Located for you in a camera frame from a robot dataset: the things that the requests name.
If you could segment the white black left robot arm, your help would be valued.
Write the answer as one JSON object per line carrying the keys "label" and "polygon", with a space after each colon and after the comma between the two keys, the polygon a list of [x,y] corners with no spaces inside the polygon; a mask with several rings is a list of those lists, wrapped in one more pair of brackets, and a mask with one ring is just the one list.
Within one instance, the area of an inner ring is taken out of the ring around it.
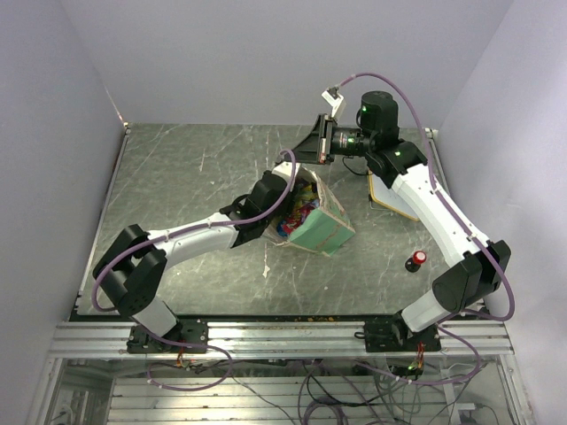
{"label": "white black left robot arm", "polygon": [[270,222],[288,209],[300,163],[286,160],[265,172],[252,191],[219,211],[176,228],[124,228],[93,270],[91,301],[99,312],[116,311],[149,334],[162,352],[183,340],[183,325],[157,296],[171,267],[212,251],[224,251],[263,236]]}

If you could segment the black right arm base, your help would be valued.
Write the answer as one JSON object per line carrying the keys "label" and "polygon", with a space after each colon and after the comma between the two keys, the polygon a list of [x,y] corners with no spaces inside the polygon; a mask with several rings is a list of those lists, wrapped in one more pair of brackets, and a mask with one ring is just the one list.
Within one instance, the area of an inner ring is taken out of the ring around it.
{"label": "black right arm base", "polygon": [[433,325],[414,332],[398,314],[372,317],[354,337],[364,342],[366,352],[417,352],[419,347],[426,352],[441,350],[439,334]]}

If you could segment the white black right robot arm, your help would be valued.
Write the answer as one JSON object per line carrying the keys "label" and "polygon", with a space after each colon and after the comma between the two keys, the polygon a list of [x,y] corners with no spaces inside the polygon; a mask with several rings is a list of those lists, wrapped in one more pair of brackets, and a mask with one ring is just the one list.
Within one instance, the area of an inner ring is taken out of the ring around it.
{"label": "white black right robot arm", "polygon": [[400,323],[390,330],[392,343],[410,350],[421,341],[425,328],[499,289],[510,248],[503,241],[491,241],[467,219],[438,183],[420,149],[400,138],[399,106],[391,94],[363,94],[356,127],[338,124],[345,103],[338,88],[326,89],[322,97],[331,112],[317,117],[309,135],[294,148],[296,159],[323,165],[337,155],[364,158],[371,174],[416,213],[448,265],[426,294],[400,312]]}

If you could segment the green patterned paper bag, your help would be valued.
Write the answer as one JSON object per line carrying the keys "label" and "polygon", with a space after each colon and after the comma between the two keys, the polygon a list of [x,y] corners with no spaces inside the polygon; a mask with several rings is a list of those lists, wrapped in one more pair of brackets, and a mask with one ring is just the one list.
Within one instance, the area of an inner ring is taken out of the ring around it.
{"label": "green patterned paper bag", "polygon": [[[320,176],[302,165],[297,165],[295,177],[291,209],[276,216],[268,225],[264,236],[278,246],[295,247],[304,251],[331,256],[355,235],[355,229],[345,208]],[[300,180],[316,182],[319,207],[314,208],[306,221],[290,236],[284,238],[276,233],[276,225],[282,219],[290,216],[294,210],[298,210],[293,208],[293,198],[297,193],[296,187]]]}

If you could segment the purple Fox's berries candy bag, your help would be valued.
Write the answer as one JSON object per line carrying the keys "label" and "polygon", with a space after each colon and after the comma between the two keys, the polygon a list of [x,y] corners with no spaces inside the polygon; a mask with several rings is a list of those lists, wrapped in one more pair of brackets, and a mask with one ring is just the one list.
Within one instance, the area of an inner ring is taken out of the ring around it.
{"label": "purple Fox's berries candy bag", "polygon": [[290,216],[282,219],[276,225],[276,233],[281,237],[288,237],[291,233],[298,229],[307,219],[309,214],[314,210],[310,205],[294,210]]}

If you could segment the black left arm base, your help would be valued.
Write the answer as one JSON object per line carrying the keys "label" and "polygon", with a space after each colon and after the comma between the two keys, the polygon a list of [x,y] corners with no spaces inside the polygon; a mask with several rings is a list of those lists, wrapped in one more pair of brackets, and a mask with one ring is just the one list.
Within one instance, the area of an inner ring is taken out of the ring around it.
{"label": "black left arm base", "polygon": [[205,353],[208,343],[208,326],[201,320],[180,319],[178,323],[162,339],[174,341],[179,345],[164,343],[151,336],[146,329],[135,325],[127,341],[128,354],[160,354],[160,353]]}

